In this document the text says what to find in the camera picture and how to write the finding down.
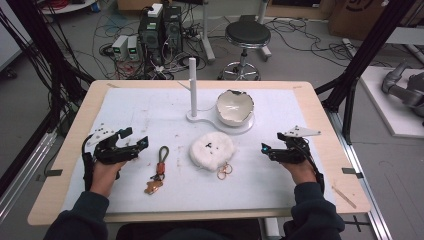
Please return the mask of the white eggshell-shaped bowl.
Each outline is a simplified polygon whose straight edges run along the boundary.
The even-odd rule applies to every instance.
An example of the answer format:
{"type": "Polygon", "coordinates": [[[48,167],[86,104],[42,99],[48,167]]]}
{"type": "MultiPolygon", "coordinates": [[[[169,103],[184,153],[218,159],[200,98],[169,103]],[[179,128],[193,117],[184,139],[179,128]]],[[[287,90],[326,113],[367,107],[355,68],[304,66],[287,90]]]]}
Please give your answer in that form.
{"type": "Polygon", "coordinates": [[[218,96],[215,107],[222,123],[240,127],[253,117],[254,101],[244,91],[227,90],[218,96]]]}

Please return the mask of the black round stool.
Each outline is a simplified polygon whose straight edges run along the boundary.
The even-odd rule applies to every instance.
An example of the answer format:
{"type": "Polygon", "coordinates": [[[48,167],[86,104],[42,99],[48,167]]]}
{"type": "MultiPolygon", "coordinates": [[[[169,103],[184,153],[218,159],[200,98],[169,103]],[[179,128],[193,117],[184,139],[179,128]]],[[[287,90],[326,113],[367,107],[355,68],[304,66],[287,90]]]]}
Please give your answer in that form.
{"type": "Polygon", "coordinates": [[[247,62],[248,49],[260,49],[266,35],[256,21],[237,21],[230,23],[225,29],[226,40],[242,49],[240,59],[226,65],[218,75],[218,80],[253,80],[260,81],[261,74],[252,64],[247,62]]]}

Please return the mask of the white power strip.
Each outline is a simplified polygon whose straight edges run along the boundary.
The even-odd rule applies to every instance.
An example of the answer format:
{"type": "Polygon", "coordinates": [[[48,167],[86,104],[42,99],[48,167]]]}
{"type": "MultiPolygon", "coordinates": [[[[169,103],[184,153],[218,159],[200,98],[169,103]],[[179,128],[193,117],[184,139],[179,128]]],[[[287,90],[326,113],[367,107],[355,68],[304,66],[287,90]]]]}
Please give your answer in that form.
{"type": "Polygon", "coordinates": [[[343,39],[342,39],[342,43],[343,43],[343,45],[347,48],[347,50],[348,50],[348,52],[350,53],[350,55],[351,55],[352,57],[354,57],[354,56],[356,55],[356,53],[357,53],[357,49],[356,49],[356,47],[352,44],[352,42],[351,42],[349,39],[347,39],[347,38],[343,38],[343,39]]]}

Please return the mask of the white metal desk leg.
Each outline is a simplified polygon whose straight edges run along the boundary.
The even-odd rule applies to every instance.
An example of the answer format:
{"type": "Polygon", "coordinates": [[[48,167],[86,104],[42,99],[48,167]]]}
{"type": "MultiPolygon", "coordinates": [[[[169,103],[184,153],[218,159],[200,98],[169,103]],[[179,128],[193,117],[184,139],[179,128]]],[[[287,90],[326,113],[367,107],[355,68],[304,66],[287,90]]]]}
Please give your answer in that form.
{"type": "Polygon", "coordinates": [[[202,0],[202,23],[203,29],[201,32],[201,41],[207,57],[207,62],[212,64],[215,61],[215,54],[213,52],[211,43],[208,36],[208,3],[209,0],[202,0]]]}
{"type": "Polygon", "coordinates": [[[269,31],[266,29],[266,26],[264,25],[264,19],[266,15],[268,2],[269,0],[260,0],[258,18],[257,18],[257,22],[261,25],[261,27],[263,28],[263,33],[266,35],[266,39],[264,40],[264,43],[262,44],[260,48],[260,51],[264,56],[264,61],[267,61],[272,56],[272,53],[268,49],[268,43],[270,41],[271,35],[269,31]]]}

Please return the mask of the grey power supply unit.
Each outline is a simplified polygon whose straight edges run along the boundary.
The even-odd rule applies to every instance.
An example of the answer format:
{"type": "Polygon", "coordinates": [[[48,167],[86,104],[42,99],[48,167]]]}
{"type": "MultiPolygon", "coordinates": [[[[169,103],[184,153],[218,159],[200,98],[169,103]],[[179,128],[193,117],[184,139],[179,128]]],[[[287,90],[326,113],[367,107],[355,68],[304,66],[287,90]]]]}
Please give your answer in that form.
{"type": "Polygon", "coordinates": [[[131,61],[139,61],[139,45],[137,36],[129,36],[127,42],[128,56],[131,61]]]}
{"type": "Polygon", "coordinates": [[[117,61],[124,61],[128,56],[128,37],[126,35],[119,36],[112,44],[114,57],[117,61]]]}

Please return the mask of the person's left hand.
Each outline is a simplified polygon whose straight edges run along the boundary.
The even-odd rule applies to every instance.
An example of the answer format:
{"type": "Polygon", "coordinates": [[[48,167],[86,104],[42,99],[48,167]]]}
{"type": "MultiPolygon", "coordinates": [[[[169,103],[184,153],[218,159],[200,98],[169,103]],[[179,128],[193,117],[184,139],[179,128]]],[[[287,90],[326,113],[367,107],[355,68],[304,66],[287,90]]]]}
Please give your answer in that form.
{"type": "Polygon", "coordinates": [[[94,164],[90,191],[108,198],[111,194],[116,175],[124,165],[125,162],[105,165],[97,161],[94,164]]]}

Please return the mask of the white box on tower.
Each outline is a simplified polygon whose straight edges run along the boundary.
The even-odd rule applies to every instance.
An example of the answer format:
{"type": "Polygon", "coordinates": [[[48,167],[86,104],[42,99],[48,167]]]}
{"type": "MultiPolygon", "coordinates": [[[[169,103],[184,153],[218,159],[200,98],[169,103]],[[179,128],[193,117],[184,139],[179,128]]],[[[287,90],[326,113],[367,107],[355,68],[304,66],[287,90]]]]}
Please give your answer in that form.
{"type": "Polygon", "coordinates": [[[157,18],[160,16],[163,10],[163,5],[161,3],[154,3],[147,12],[149,17],[157,18]]]}

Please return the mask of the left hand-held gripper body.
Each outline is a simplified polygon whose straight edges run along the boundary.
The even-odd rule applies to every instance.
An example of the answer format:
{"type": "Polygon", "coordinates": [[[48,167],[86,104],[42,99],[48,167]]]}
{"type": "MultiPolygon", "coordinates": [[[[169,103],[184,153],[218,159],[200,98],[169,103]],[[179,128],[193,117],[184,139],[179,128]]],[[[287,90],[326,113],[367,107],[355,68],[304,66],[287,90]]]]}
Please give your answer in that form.
{"type": "Polygon", "coordinates": [[[114,130],[101,123],[86,141],[87,147],[94,147],[94,157],[105,165],[130,161],[137,158],[139,153],[136,145],[118,147],[117,141],[122,140],[114,130]]]}

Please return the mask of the thin wooden stick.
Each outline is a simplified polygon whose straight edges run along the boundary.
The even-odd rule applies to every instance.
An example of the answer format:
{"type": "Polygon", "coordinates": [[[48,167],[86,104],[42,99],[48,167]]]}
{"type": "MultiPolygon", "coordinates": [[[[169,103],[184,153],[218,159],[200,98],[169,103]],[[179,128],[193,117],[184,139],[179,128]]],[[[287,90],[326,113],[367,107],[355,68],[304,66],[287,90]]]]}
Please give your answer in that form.
{"type": "Polygon", "coordinates": [[[343,192],[341,192],[338,188],[332,186],[332,189],[335,193],[337,193],[344,201],[346,201],[352,208],[356,209],[357,205],[351,201],[343,192]]]}

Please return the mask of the aluminium rail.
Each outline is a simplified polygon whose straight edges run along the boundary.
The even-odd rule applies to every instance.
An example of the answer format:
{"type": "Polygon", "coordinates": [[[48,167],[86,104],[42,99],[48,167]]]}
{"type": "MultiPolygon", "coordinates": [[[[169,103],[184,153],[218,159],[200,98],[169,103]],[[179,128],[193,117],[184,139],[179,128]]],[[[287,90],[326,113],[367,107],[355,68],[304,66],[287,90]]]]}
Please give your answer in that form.
{"type": "Polygon", "coordinates": [[[342,120],[339,114],[327,112],[327,116],[351,164],[352,173],[359,180],[359,184],[361,185],[362,190],[364,191],[364,194],[368,200],[368,203],[370,204],[370,210],[367,212],[367,218],[376,239],[377,240],[393,240],[392,235],[389,231],[389,228],[379,209],[378,203],[367,181],[366,175],[363,171],[363,168],[355,152],[355,149],[352,145],[348,143],[346,138],[342,135],[342,120]]]}
{"type": "Polygon", "coordinates": [[[23,166],[0,197],[0,225],[6,220],[16,201],[40,167],[57,139],[57,133],[45,133],[29,153],[23,157],[23,166]]]}

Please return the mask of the black table clamp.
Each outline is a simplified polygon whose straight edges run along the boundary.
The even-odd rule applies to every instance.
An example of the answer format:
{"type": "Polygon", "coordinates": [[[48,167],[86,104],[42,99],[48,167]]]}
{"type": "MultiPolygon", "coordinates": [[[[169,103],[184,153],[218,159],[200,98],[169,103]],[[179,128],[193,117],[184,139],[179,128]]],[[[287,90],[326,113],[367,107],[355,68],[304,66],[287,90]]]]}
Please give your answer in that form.
{"type": "Polygon", "coordinates": [[[354,168],[342,168],[342,172],[343,174],[350,174],[350,175],[355,175],[358,179],[362,179],[364,178],[363,173],[361,172],[357,172],[354,168]]]}
{"type": "Polygon", "coordinates": [[[62,169],[47,170],[43,174],[39,174],[36,177],[36,181],[38,181],[38,182],[44,182],[48,177],[61,176],[62,172],[63,172],[62,169]]]}

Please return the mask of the white stand with pole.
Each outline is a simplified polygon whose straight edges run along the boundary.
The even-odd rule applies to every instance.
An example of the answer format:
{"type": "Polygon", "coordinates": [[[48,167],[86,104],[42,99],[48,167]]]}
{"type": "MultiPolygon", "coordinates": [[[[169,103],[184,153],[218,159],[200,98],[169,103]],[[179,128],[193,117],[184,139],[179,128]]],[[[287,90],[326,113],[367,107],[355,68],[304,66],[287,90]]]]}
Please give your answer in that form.
{"type": "Polygon", "coordinates": [[[191,123],[206,122],[211,124],[217,130],[222,131],[229,135],[240,135],[248,132],[254,125],[254,112],[253,117],[243,126],[231,127],[222,123],[218,119],[216,111],[216,101],[206,110],[200,110],[197,105],[197,61],[194,57],[189,58],[189,85],[186,86],[182,83],[180,85],[190,92],[190,110],[186,114],[186,118],[191,123]]]}

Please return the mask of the white foam mat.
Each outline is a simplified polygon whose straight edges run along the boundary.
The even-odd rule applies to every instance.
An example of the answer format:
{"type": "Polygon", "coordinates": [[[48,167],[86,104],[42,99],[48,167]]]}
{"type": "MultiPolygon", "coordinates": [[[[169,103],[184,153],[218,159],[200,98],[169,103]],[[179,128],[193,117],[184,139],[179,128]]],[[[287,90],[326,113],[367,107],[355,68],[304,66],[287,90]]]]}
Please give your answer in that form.
{"type": "Polygon", "coordinates": [[[228,176],[197,167],[189,157],[189,147],[198,137],[213,131],[205,122],[191,123],[187,90],[114,88],[107,91],[94,121],[96,126],[120,130],[131,127],[132,135],[121,140],[133,145],[148,137],[149,146],[127,163],[114,183],[109,197],[111,214],[171,213],[231,210],[284,209],[294,204],[295,184],[290,174],[261,152],[261,144],[281,149],[277,139],[305,118],[293,91],[251,89],[254,125],[246,133],[233,136],[236,151],[228,176]],[[156,173],[158,152],[169,147],[163,186],[154,194],[144,192],[156,173]]]}

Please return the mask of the person's right hand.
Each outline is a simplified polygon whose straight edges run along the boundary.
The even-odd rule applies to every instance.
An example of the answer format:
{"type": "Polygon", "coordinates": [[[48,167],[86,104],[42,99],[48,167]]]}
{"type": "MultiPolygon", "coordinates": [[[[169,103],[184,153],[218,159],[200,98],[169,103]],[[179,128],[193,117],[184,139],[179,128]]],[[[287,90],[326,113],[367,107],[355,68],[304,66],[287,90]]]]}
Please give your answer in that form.
{"type": "Polygon", "coordinates": [[[308,161],[298,164],[283,163],[283,167],[289,171],[296,185],[317,182],[313,166],[308,161]]]}

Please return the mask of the white platform board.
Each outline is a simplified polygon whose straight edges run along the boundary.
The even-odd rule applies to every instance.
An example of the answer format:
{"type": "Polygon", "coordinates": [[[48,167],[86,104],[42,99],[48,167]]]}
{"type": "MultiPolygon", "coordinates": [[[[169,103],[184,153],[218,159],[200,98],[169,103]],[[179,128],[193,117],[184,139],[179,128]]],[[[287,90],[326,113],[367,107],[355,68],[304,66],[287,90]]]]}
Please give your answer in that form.
{"type": "Polygon", "coordinates": [[[369,66],[361,76],[361,83],[393,136],[424,139],[424,118],[381,90],[383,79],[390,71],[392,68],[369,66]]]}

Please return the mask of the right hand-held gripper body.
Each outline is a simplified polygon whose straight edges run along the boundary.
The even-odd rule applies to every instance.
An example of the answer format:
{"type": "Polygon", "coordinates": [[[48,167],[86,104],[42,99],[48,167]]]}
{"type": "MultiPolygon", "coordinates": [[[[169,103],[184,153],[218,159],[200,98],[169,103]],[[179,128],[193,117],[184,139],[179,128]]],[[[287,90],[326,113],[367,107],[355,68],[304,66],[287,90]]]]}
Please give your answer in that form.
{"type": "Polygon", "coordinates": [[[275,151],[275,156],[269,157],[271,161],[298,164],[305,160],[312,160],[307,137],[320,135],[321,132],[319,130],[312,130],[296,125],[292,129],[285,131],[283,134],[289,137],[286,142],[283,141],[286,148],[272,148],[275,151]]]}

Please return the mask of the person's dark lap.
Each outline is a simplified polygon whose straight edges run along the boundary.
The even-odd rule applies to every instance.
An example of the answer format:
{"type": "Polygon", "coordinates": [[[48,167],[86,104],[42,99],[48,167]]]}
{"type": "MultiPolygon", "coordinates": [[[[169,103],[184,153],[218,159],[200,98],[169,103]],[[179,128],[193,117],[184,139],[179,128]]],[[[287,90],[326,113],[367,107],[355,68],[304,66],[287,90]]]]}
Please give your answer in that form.
{"type": "Polygon", "coordinates": [[[122,226],[116,240],[261,240],[256,220],[136,223],[122,226]]]}

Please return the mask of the brown cardboard box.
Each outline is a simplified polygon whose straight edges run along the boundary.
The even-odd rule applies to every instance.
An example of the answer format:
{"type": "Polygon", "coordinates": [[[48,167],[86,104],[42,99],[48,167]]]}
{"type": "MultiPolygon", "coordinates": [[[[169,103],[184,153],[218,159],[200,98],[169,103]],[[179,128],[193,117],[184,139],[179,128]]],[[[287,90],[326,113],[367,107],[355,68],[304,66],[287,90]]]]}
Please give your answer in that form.
{"type": "Polygon", "coordinates": [[[328,30],[333,36],[364,40],[390,0],[336,0],[328,30]]]}

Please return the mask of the black computer tower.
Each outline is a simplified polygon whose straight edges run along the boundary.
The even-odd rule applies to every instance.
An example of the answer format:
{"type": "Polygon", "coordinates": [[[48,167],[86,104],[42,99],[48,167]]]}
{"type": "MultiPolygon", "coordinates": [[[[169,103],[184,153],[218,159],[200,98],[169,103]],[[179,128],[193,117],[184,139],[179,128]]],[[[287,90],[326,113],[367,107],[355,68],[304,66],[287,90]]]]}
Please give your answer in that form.
{"type": "Polygon", "coordinates": [[[166,43],[169,51],[173,53],[183,50],[181,16],[182,11],[180,6],[167,6],[164,9],[163,22],[166,43]]]}
{"type": "Polygon", "coordinates": [[[138,28],[144,61],[146,63],[162,65],[162,46],[164,43],[163,23],[161,17],[149,17],[144,13],[138,28]]]}

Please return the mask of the black metal frame post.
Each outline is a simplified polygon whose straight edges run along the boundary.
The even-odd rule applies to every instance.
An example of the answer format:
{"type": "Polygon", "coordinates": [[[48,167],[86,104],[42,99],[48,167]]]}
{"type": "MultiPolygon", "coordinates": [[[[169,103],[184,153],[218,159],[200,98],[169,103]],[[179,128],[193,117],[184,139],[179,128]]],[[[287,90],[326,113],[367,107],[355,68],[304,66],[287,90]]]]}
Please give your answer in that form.
{"type": "Polygon", "coordinates": [[[6,0],[6,2],[50,64],[52,83],[58,87],[62,86],[70,101],[83,100],[87,91],[80,85],[79,79],[91,84],[94,78],[82,73],[65,59],[33,0],[6,0]]]}
{"type": "Polygon", "coordinates": [[[357,83],[414,2],[415,0],[389,0],[386,9],[342,74],[315,89],[317,95],[331,90],[329,96],[322,101],[323,108],[331,113],[337,113],[340,104],[345,102],[341,133],[348,145],[352,144],[351,123],[357,83]]]}

